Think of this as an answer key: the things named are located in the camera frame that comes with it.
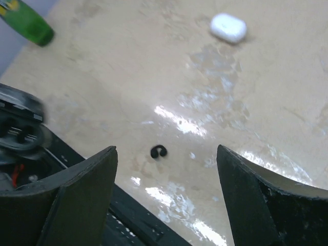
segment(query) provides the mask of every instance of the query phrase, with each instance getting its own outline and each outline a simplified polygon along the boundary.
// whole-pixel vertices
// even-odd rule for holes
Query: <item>red wire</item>
[[[24,165],[23,164],[17,164],[15,166],[15,169],[14,169],[14,172],[11,176],[11,179],[12,179],[12,185],[17,188],[17,178],[18,178],[18,175],[19,175],[19,172],[21,172],[22,170],[24,170]]]

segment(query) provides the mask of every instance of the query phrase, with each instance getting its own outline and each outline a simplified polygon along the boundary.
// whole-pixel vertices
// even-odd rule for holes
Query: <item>white soap bar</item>
[[[232,15],[221,13],[211,21],[211,32],[223,40],[236,44],[246,35],[246,23]]]

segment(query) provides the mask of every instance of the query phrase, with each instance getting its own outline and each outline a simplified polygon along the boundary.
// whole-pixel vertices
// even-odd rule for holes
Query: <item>black curved object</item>
[[[0,245],[99,246],[117,170],[108,147],[20,190],[0,193]]]
[[[236,246],[328,245],[328,191],[285,178],[221,145],[217,165]]]

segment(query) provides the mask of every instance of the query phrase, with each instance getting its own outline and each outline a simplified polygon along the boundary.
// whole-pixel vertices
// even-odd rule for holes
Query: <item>white block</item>
[[[247,26],[241,19],[221,13],[213,17],[211,32],[229,43],[236,44],[246,36]]]

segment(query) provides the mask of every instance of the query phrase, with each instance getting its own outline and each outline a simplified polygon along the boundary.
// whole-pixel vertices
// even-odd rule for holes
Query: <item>small black object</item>
[[[168,154],[168,150],[163,145],[156,145],[150,150],[150,155],[152,158],[158,158],[158,149],[160,149],[159,155],[164,157]]]

